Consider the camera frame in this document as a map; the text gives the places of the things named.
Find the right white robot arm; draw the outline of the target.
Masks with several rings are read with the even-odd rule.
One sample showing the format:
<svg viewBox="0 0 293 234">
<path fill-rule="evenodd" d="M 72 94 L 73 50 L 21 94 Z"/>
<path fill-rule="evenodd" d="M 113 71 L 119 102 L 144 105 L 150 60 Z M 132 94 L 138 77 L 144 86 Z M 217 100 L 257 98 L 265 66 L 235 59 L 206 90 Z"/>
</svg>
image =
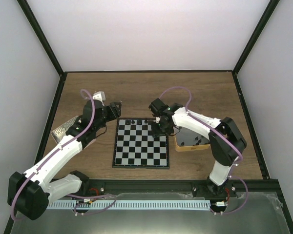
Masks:
<svg viewBox="0 0 293 234">
<path fill-rule="evenodd" d="M 156 120 L 151 123 L 153 137 L 169 136 L 174 129 L 187 129 L 208 140 L 215 163 L 207 178 L 207 190 L 212 196 L 219 196 L 225 190 L 231 169 L 242 159 L 247 142 L 232 118 L 206 117 L 175 103 L 171 106 L 159 98 L 150 105 Z"/>
</svg>

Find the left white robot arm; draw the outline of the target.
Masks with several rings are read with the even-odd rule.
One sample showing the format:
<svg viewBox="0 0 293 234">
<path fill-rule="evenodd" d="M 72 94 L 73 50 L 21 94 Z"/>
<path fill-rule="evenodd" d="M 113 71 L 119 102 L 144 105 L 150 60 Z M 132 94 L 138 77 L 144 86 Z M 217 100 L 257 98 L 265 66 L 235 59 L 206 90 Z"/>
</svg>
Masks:
<svg viewBox="0 0 293 234">
<path fill-rule="evenodd" d="M 24 173 L 10 176 L 7 203 L 13 220 L 16 211 L 35 220 L 49 204 L 65 196 L 85 198 L 90 191 L 89 177 L 85 174 L 72 171 L 56 181 L 53 178 L 70 159 L 96 140 L 101 128 L 121 116 L 121 109 L 119 102 L 106 106 L 100 99 L 89 100 L 82 115 L 66 123 L 68 129 L 53 150 Z"/>
</svg>

